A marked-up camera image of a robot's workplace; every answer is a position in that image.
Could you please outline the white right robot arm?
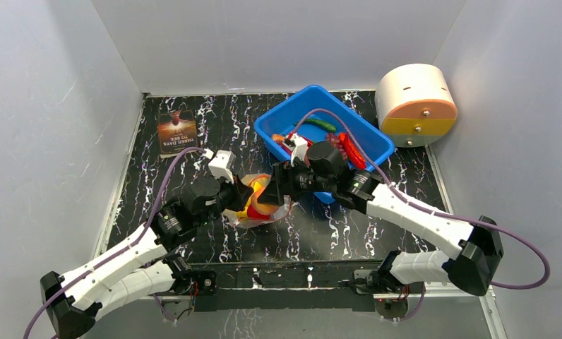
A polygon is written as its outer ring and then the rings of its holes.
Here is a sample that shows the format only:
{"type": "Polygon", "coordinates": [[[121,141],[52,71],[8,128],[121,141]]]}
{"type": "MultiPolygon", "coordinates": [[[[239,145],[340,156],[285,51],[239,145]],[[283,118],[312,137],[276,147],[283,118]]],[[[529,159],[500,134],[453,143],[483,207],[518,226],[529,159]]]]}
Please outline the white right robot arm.
{"type": "Polygon", "coordinates": [[[392,251],[378,269],[355,273],[341,283],[359,293],[398,292],[412,283],[440,282],[481,297],[503,258],[496,230],[481,222],[442,218],[440,210],[393,192],[380,175],[350,168],[327,141],[312,145],[305,160],[275,164],[257,201],[282,206],[308,192],[328,192],[344,208],[391,222],[435,246],[434,251],[420,253],[392,251]]]}

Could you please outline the clear zip bag orange seal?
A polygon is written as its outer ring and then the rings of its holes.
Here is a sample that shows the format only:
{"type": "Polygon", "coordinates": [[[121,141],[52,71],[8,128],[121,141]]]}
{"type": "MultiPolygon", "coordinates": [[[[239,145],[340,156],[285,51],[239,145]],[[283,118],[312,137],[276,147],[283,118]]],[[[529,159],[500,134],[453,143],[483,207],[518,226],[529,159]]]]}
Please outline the clear zip bag orange seal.
{"type": "Polygon", "coordinates": [[[290,198],[285,198],[285,203],[282,206],[274,206],[258,201],[269,181],[269,174],[248,174],[241,178],[241,182],[251,187],[253,193],[243,210],[239,212],[225,210],[222,213],[229,225],[236,228],[249,229],[277,222],[289,214],[292,209],[290,198]]]}

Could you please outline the yellow mango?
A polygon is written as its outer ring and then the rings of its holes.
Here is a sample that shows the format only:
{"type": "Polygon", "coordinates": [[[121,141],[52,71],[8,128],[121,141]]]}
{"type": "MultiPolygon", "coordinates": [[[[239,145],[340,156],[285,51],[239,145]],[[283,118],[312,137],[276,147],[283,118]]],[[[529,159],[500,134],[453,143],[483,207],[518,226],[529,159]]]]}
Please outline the yellow mango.
{"type": "Polygon", "coordinates": [[[248,174],[241,179],[241,182],[253,189],[250,202],[258,201],[264,189],[270,181],[269,174],[248,174]]]}

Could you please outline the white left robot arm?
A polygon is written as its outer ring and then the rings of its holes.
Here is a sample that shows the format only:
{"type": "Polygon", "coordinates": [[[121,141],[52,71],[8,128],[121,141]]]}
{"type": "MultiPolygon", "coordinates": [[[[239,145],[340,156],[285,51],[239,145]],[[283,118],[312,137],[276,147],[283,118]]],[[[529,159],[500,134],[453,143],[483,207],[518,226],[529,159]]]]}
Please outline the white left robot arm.
{"type": "Polygon", "coordinates": [[[201,177],[103,255],[62,275],[44,275],[42,300],[56,336],[79,338],[129,302],[200,286],[205,274],[192,273],[175,251],[225,210],[241,212],[253,193],[238,177],[201,177]]]}

